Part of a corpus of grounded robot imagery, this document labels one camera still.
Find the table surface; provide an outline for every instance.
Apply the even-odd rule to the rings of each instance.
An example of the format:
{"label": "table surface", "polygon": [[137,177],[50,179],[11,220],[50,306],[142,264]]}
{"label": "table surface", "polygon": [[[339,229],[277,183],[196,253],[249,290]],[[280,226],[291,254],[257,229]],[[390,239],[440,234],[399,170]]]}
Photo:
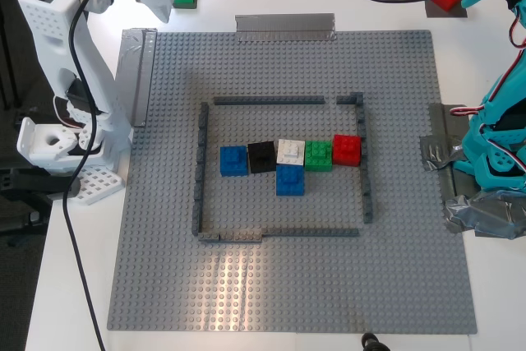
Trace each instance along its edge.
{"label": "table surface", "polygon": [[[199,0],[197,10],[176,10],[167,25],[134,0],[116,0],[103,15],[90,15],[95,44],[114,73],[123,29],[235,31],[239,14],[333,12],[336,30],[430,30],[445,104],[479,104],[516,56],[508,42],[513,16],[504,0],[484,0],[468,19],[427,19],[422,3],[391,5],[367,0]],[[119,173],[126,176],[128,155]],[[105,329],[118,248],[124,191],[89,207],[71,205],[91,297],[107,350],[360,350],[361,335],[229,332],[118,332]],[[520,342],[526,311],[526,238],[513,242],[464,234],[478,324],[476,335],[382,335],[393,351],[486,351]],[[59,201],[53,206],[27,350],[98,349],[72,245]]]}

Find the gray lego baseplate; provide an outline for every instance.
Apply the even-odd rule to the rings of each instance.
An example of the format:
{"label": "gray lego baseplate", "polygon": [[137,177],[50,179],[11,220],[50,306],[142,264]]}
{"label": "gray lego baseplate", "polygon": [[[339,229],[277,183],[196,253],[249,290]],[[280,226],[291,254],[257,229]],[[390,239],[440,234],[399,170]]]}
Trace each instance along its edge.
{"label": "gray lego baseplate", "polygon": [[[362,223],[360,168],[307,173],[307,194],[279,206],[260,193],[273,190],[270,173],[219,178],[219,144],[357,133],[349,121],[357,107],[336,104],[352,92],[363,92],[366,108],[371,224]],[[325,104],[213,105],[215,96],[270,95],[323,95]],[[205,134],[196,121],[201,102],[210,106]],[[444,228],[438,174],[422,168],[419,137],[431,134],[431,103],[440,94],[428,31],[264,43],[239,43],[234,33],[158,34],[108,328],[475,333],[462,236]],[[219,229],[230,243],[191,232],[196,162],[206,163],[204,233]],[[314,204],[310,194],[325,187],[338,193]],[[340,220],[359,225],[360,237],[235,240],[241,229],[256,240],[275,224],[293,233]]]}

